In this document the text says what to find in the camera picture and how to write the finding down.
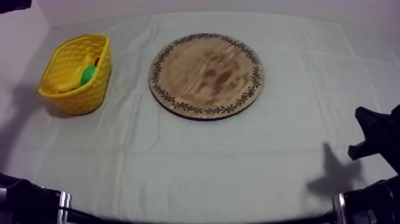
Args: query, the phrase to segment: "yellow basket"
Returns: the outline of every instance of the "yellow basket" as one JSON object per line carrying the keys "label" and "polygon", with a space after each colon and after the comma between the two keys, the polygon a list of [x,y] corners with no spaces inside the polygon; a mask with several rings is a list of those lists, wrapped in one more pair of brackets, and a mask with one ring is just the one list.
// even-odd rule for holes
{"label": "yellow basket", "polygon": [[[70,92],[59,94],[54,88],[67,81],[89,52],[99,58],[90,81]],[[110,40],[99,34],[81,35],[60,45],[54,52],[40,81],[39,93],[69,114],[86,114],[103,102],[111,71]]]}

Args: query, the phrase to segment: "white tablecloth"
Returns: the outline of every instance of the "white tablecloth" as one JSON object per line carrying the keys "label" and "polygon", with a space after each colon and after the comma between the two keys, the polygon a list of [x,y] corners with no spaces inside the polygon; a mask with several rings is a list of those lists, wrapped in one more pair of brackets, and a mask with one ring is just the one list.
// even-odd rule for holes
{"label": "white tablecloth", "polygon": [[[237,116],[186,120],[150,93],[158,51],[199,32],[246,43],[265,67],[261,95]],[[91,114],[60,117],[32,96],[55,47],[83,33],[111,39],[107,96]],[[22,80],[0,79],[1,170],[101,216],[284,219],[328,211],[333,195],[395,174],[379,155],[347,156],[363,140],[355,109],[400,103],[400,37],[388,33],[272,14],[139,15],[54,29]]]}

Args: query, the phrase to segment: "round wooden board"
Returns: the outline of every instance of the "round wooden board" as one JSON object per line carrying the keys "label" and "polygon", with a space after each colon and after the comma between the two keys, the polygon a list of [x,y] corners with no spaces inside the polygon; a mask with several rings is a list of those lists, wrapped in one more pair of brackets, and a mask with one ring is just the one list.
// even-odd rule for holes
{"label": "round wooden board", "polygon": [[244,43],[198,33],[164,47],[150,69],[155,99],[174,114],[197,120],[229,117],[248,107],[264,85],[264,69]]}

